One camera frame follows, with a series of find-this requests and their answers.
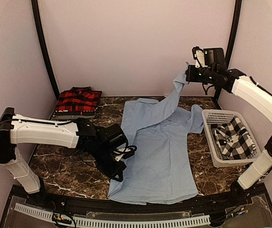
black metal pole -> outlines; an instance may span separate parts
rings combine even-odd
[[[48,54],[48,50],[47,50],[47,46],[46,46],[46,42],[45,42],[45,38],[44,38],[44,32],[43,32],[43,28],[42,28],[38,0],[31,0],[31,4],[32,4],[33,17],[35,19],[35,24],[36,24],[36,28],[37,28],[38,39],[39,39],[39,43],[41,46],[43,59],[45,62],[45,67],[46,67],[48,77],[49,77],[52,89],[54,91],[55,97],[56,97],[56,99],[58,99],[60,92],[59,92],[59,88],[56,83],[55,75],[52,70],[52,66],[51,66],[50,59],[49,59],[49,54]]]
[[[227,66],[229,66],[229,64],[230,64],[232,52],[233,52],[233,48],[234,48],[234,43],[235,43],[235,39],[236,39],[238,22],[239,22],[240,11],[241,11],[241,2],[242,2],[242,0],[235,1],[235,9],[234,9],[233,21],[232,21],[232,26],[231,26],[231,33],[230,33],[229,42],[227,44],[226,54],[225,54],[225,61],[226,61]],[[218,104],[220,92],[221,92],[221,89],[217,89],[215,91],[215,95],[213,98],[215,104]]]

laundry basket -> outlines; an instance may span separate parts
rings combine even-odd
[[[238,112],[233,111],[225,111],[225,110],[203,110],[202,111],[203,121],[204,121],[204,131],[206,133],[207,143],[211,151],[211,157],[213,161],[213,165],[215,167],[230,167],[230,166],[242,166],[246,165],[250,162],[254,162],[256,158],[261,153],[259,147],[257,146],[257,142],[251,132],[248,124],[242,115]],[[246,159],[240,160],[225,160],[225,156],[219,150],[219,147],[216,143],[213,131],[211,130],[211,124],[227,124],[229,123],[234,116],[237,116],[241,122],[244,124],[251,138],[253,139],[256,145],[256,151],[252,152],[251,156]]]

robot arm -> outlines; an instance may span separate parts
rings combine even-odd
[[[193,48],[196,65],[186,71],[187,81],[212,84],[245,100],[272,124],[272,94],[259,86],[252,77],[237,69],[227,70],[222,48]],[[231,185],[231,203],[254,185],[272,167],[272,137],[255,162]]]
[[[44,191],[44,183],[21,156],[17,147],[20,143],[86,150],[94,157],[97,169],[117,181],[123,180],[123,170],[126,168],[120,159],[133,156],[136,150],[135,146],[128,146],[127,138],[118,124],[104,128],[82,118],[69,122],[32,119],[14,114],[13,108],[6,108],[0,118],[0,164],[29,194]],[[117,150],[124,143],[125,150]]]

checkered cloth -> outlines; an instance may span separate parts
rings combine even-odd
[[[220,152],[228,160],[246,159],[256,146],[241,120],[234,116],[228,124],[211,124]]]
[[[91,87],[72,87],[60,94],[55,112],[94,112],[101,95],[102,91],[93,91]]]

folded red plaid shirt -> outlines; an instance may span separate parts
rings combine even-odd
[[[93,112],[98,107],[102,91],[93,91],[91,87],[72,87],[63,91],[56,103],[56,112]]]

